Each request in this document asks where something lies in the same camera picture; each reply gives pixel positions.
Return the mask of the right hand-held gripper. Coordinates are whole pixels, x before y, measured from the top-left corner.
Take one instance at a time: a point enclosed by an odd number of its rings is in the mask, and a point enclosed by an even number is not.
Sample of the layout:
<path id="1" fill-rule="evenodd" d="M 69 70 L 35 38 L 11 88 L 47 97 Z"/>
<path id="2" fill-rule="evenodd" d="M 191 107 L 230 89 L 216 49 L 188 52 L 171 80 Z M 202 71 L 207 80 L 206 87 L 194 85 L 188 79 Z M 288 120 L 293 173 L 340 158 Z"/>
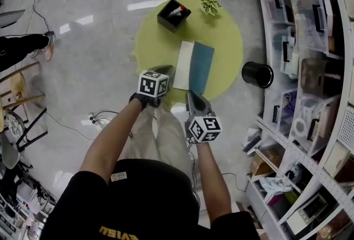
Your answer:
<path id="1" fill-rule="evenodd" d="M 211 105 L 204 96 L 188 90 L 186 93 L 186 110 L 190 115 L 184 123 L 186 137 L 194 143 L 212 142 L 222 132 L 221 121 L 212 112 Z"/>

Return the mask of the blue cover notebook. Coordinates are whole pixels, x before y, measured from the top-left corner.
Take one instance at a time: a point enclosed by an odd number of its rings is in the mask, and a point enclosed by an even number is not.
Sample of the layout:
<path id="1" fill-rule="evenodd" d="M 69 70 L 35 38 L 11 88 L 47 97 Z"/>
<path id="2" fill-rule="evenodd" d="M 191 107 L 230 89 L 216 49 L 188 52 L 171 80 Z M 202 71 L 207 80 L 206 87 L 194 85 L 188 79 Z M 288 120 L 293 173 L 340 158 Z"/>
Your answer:
<path id="1" fill-rule="evenodd" d="M 211 69 L 214 48 L 197 41 L 182 41 L 175 67 L 173 88 L 205 92 Z"/>

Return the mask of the person's left forearm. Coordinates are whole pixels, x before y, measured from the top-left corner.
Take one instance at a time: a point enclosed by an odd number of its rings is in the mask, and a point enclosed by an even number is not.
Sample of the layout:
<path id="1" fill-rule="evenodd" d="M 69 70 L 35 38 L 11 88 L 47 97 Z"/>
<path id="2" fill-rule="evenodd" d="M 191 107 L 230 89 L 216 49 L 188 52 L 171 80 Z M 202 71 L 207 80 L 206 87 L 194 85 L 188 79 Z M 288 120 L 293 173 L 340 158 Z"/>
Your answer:
<path id="1" fill-rule="evenodd" d="M 80 171 L 97 174 L 108 183 L 141 111 L 141 102 L 136 98 L 132 99 L 92 142 Z"/>

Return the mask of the black wristband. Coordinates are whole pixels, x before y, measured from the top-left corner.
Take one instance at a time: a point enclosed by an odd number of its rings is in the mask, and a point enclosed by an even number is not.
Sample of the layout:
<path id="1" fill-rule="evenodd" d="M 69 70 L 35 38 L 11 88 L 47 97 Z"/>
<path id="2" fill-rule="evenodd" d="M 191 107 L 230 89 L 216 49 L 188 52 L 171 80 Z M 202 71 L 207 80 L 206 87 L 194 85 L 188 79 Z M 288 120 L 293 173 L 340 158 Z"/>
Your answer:
<path id="1" fill-rule="evenodd" d="M 134 99 L 138 100 L 141 104 L 142 110 L 143 111 L 149 104 L 149 96 L 140 94 L 140 93 L 134 93 L 130 98 L 129 102 L 132 102 Z"/>

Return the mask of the person's beige trousers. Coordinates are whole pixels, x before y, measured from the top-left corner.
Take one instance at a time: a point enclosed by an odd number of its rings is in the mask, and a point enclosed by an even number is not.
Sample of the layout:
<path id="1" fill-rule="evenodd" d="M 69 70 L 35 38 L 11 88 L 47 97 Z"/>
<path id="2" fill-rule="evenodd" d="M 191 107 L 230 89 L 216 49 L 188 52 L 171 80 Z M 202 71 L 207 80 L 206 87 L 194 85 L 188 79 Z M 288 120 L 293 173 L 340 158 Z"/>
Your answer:
<path id="1" fill-rule="evenodd" d="M 146 107 L 138 116 L 120 159 L 151 159 L 169 164 L 189 178 L 192 164 L 178 119 L 164 103 Z"/>

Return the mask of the black pen holder box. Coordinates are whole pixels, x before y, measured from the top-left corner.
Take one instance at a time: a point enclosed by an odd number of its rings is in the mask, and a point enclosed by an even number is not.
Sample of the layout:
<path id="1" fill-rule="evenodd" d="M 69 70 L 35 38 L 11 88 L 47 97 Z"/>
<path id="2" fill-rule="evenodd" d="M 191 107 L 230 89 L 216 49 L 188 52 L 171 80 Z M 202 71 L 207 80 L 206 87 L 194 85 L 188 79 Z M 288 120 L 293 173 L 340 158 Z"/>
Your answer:
<path id="1" fill-rule="evenodd" d="M 175 33 L 191 14 L 191 10 L 187 9 L 182 12 L 182 15 L 168 17 L 168 14 L 179 6 L 183 6 L 176 0 L 169 0 L 162 10 L 157 14 L 157 22 L 167 28 L 172 33 Z"/>

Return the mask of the round table green tablecloth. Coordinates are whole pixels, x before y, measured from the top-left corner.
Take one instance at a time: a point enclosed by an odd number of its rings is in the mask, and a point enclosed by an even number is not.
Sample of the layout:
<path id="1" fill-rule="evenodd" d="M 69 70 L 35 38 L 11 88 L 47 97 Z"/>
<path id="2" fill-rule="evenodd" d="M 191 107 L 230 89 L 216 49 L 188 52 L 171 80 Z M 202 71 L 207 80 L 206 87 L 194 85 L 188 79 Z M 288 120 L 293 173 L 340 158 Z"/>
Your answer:
<path id="1" fill-rule="evenodd" d="M 191 10 L 185 23 L 171 32 L 157 22 L 161 3 L 142 21 L 135 38 L 137 73 L 159 65 L 176 65 L 182 41 L 197 41 L 214 49 L 203 96 L 213 100 L 223 94 L 240 73 L 243 61 L 241 32 L 230 14 L 220 8 L 218 16 L 201 11 L 199 0 L 177 0 Z"/>

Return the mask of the red capped white pen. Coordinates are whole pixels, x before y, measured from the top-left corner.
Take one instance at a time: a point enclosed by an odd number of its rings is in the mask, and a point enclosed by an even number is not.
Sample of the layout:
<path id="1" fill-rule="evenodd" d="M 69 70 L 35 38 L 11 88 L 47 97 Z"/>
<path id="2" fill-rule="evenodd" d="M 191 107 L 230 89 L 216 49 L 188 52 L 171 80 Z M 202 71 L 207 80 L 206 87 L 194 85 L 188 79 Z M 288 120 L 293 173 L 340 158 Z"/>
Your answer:
<path id="1" fill-rule="evenodd" d="M 182 15 L 182 12 L 185 11 L 186 8 L 184 6 L 179 6 L 176 9 L 174 9 L 172 12 L 168 14 L 168 17 L 174 17 L 174 16 L 179 16 Z"/>

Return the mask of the small potted plant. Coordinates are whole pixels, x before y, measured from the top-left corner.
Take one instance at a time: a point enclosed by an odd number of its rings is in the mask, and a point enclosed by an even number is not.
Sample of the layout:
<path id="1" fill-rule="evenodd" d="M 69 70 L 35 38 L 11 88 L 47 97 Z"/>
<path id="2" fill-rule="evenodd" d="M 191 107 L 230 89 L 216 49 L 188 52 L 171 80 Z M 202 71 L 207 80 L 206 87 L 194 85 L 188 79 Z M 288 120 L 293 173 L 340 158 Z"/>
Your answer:
<path id="1" fill-rule="evenodd" d="M 219 15 L 219 9 L 221 4 L 218 0 L 199 0 L 201 4 L 201 10 L 206 15 L 217 16 Z"/>

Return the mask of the white power strip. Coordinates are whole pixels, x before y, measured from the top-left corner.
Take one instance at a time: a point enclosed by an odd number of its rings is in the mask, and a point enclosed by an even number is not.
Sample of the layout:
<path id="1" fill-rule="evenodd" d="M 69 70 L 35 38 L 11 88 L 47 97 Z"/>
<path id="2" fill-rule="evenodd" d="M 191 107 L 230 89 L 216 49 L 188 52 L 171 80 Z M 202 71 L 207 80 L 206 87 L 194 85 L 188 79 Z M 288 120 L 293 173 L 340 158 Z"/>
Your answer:
<path id="1" fill-rule="evenodd" d="M 88 114 L 89 121 L 99 130 L 103 130 L 106 125 L 109 124 L 111 119 L 105 114 L 107 111 L 90 112 Z"/>

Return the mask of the cardboard box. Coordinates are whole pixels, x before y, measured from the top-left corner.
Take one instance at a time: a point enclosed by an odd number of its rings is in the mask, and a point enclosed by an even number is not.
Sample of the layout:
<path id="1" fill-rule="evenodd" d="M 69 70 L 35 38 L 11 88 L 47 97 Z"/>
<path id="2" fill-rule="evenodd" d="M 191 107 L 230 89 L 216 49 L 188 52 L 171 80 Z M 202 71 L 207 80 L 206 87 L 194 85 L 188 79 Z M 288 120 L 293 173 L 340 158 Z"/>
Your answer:
<path id="1" fill-rule="evenodd" d="M 250 170 L 253 176 L 277 173 L 284 153 L 274 148 L 256 149 Z"/>

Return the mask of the white cloth bundle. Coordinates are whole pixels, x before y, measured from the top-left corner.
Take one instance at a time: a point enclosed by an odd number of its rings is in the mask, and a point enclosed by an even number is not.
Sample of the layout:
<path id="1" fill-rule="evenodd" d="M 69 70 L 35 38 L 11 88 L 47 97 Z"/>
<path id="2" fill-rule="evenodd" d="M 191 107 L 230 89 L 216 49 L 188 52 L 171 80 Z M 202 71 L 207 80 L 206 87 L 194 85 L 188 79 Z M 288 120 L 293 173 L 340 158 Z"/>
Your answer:
<path id="1" fill-rule="evenodd" d="M 284 178 L 262 177 L 259 179 L 262 188 L 269 194 L 292 191 L 293 186 Z"/>

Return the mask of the wooden stool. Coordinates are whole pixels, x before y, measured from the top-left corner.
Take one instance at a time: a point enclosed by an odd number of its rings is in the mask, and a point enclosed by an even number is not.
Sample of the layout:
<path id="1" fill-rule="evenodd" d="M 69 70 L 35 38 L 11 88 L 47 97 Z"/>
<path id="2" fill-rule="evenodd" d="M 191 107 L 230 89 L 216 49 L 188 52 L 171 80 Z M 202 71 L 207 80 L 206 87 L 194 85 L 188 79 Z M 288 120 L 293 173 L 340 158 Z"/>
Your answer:
<path id="1" fill-rule="evenodd" d="M 4 113 L 5 111 L 12 109 L 13 107 L 17 107 L 25 103 L 33 102 L 45 97 L 45 95 L 37 95 L 37 96 L 29 97 L 27 94 L 27 85 L 25 82 L 25 78 L 23 76 L 23 71 L 37 65 L 39 65 L 38 61 L 31 63 L 25 67 L 22 67 L 0 79 L 0 84 L 7 80 L 10 80 L 10 90 L 0 95 L 1 113 Z M 12 95 L 15 98 L 15 102 L 8 104 L 6 106 L 2 106 L 1 98 L 6 95 Z"/>

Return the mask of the cream microwave oven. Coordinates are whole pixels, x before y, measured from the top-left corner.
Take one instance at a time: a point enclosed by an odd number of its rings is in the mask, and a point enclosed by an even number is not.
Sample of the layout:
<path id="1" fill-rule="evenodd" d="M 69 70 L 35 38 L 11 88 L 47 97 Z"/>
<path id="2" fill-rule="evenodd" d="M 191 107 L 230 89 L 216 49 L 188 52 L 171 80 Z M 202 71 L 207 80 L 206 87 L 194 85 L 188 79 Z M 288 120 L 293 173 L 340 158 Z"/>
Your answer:
<path id="1" fill-rule="evenodd" d="M 293 235 L 297 235 L 313 222 L 328 206 L 321 193 L 317 193 L 300 206 L 287 220 L 286 224 Z"/>

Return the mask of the black frame patterned chair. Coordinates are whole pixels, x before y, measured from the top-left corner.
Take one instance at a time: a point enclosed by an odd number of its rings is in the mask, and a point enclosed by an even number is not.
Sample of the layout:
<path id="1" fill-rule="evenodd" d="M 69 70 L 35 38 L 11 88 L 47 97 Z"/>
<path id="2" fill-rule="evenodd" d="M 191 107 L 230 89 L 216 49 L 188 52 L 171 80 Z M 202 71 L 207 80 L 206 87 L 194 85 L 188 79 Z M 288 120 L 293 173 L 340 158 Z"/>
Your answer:
<path id="1" fill-rule="evenodd" d="M 8 130 L 10 130 L 12 136 L 16 141 L 16 148 L 19 153 L 25 151 L 27 147 L 32 145 L 34 142 L 40 140 L 44 136 L 48 134 L 47 131 L 43 132 L 42 134 L 36 136 L 33 139 L 29 139 L 27 137 L 30 130 L 35 126 L 35 124 L 45 115 L 47 112 L 47 108 L 43 109 L 40 114 L 32 121 L 29 126 L 25 125 L 25 122 L 22 118 L 17 115 L 14 111 L 9 111 L 6 114 L 6 120 L 8 123 Z"/>

